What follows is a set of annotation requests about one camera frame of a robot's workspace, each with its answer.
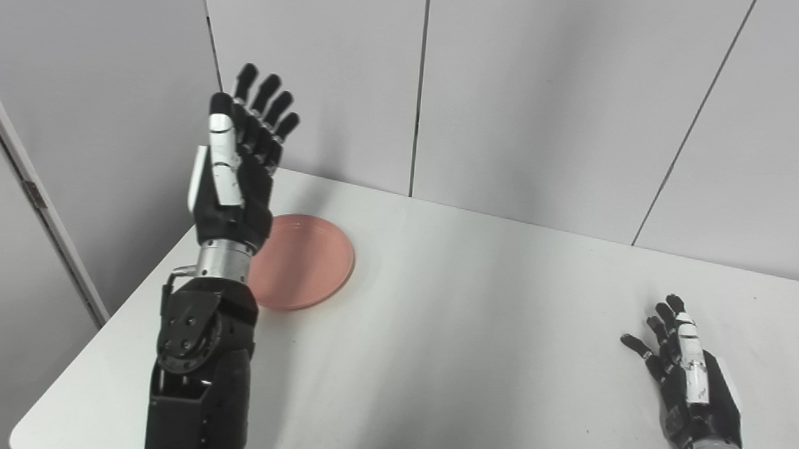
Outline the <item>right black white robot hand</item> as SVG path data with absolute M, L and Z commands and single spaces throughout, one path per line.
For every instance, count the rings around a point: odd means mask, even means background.
M 620 341 L 642 358 L 658 385 L 666 437 L 677 449 L 691 449 L 703 439 L 742 448 L 741 412 L 717 358 L 701 346 L 685 302 L 668 294 L 654 309 L 646 323 L 657 352 L 630 333 Z

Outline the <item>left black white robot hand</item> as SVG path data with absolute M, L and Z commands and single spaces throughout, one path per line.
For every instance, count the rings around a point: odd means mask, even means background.
M 301 122 L 279 75 L 267 75 L 250 95 L 258 75 L 255 64 L 245 64 L 233 92 L 212 95 L 209 142 L 197 150 L 187 201 L 198 244 L 228 240 L 251 255 L 270 235 L 274 174 L 287 137 Z

